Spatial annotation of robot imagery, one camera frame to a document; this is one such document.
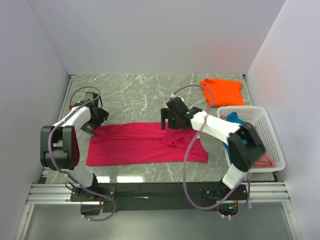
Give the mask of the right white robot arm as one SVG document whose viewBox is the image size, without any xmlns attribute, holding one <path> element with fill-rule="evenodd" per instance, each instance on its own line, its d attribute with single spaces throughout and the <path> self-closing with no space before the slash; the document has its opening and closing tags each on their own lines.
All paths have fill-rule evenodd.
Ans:
<svg viewBox="0 0 320 240">
<path fill-rule="evenodd" d="M 248 171 L 266 152 L 255 127 L 249 122 L 229 122 L 198 107 L 188 108 L 181 97 L 170 99 L 166 106 L 160 110 L 162 130 L 191 129 L 208 134 L 228 146 L 231 165 L 219 183 L 223 197 L 245 179 Z"/>
</svg>

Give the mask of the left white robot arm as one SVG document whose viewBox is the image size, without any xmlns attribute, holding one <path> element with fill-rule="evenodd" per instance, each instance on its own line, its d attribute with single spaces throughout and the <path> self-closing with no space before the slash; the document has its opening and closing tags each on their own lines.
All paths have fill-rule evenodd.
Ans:
<svg viewBox="0 0 320 240">
<path fill-rule="evenodd" d="M 84 100 L 69 106 L 70 112 L 52 126 L 40 130 L 40 163 L 43 167 L 65 174 L 71 191 L 83 200 L 98 198 L 99 183 L 80 162 L 77 133 L 95 136 L 95 130 L 107 121 L 109 113 L 103 109 L 100 94 L 86 92 Z"/>
</svg>

